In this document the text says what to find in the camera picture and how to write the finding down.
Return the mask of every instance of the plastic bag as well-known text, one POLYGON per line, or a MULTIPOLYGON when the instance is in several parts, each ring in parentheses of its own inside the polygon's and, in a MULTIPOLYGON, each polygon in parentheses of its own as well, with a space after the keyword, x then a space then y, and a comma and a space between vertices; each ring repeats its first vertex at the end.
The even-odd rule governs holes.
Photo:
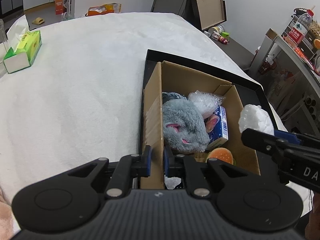
POLYGON ((270 116, 268 112, 261 109, 261 106, 246 105, 241 111, 238 124, 240 133, 247 128, 251 128, 260 132, 275 135, 270 116))
POLYGON ((221 105, 223 99, 225 99, 225 97, 211 93, 200 92, 198 90, 194 93, 190 93, 188 96, 188 100, 195 104, 203 119, 206 119, 212 115, 213 112, 221 105))

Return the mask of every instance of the black tray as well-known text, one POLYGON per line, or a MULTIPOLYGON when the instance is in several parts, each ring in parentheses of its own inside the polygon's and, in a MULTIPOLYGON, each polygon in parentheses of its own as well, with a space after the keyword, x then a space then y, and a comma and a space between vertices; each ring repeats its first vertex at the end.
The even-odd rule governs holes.
MULTIPOLYGON (((139 128, 139 144, 138 151, 142 154, 142 140, 143 140, 143 90, 145 89, 149 78, 156 66, 157 62, 169 61, 182 66, 186 66, 192 69, 199 70, 201 72, 207 73, 209 75, 227 80, 232 82, 236 86, 239 97, 243 106, 247 104, 260 105, 262 109, 268 112, 271 121, 275 129, 277 129, 276 120, 273 116, 272 110, 264 94, 262 87, 255 82, 252 82, 246 78, 240 77, 229 71, 201 63, 192 59, 180 57, 177 55, 172 55, 169 53, 164 53, 156 50, 148 49, 147 57, 145 62, 144 76, 143 76, 143 87, 142 87, 142 97, 141 97, 141 110, 140 110, 140 128, 139 128)), ((257 152, 260 173, 264 177, 268 177, 270 180, 277 180, 278 178, 278 168, 276 164, 271 160, 271 157, 257 152)))

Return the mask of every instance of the red bottle cap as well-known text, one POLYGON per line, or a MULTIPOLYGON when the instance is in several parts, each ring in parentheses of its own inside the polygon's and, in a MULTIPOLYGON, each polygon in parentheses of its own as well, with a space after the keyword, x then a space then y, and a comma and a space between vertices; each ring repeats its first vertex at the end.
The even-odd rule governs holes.
POLYGON ((311 10, 307 10, 307 13, 308 13, 311 17, 313 17, 313 15, 314 15, 313 11, 311 11, 311 10))

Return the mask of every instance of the barcode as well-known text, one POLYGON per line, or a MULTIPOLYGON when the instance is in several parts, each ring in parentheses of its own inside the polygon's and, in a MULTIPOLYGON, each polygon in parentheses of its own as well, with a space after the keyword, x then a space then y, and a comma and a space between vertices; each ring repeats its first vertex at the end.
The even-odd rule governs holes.
POLYGON ((225 121, 222 121, 222 129, 226 134, 228 134, 227 123, 225 121))

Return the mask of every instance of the open cardboard box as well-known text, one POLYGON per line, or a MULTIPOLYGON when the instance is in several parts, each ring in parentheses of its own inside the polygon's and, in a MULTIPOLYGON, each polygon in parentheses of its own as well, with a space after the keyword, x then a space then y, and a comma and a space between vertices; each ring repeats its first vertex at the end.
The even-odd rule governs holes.
POLYGON ((151 176, 141 178, 140 188, 164 188, 162 92, 188 96, 196 90, 226 97, 222 106, 226 109, 229 140, 223 147, 232 152, 238 167, 260 174, 255 150, 244 146, 241 141, 238 121, 243 106, 236 87, 229 81, 164 61, 156 64, 144 90, 142 147, 144 150, 146 145, 150 145, 152 157, 151 176))

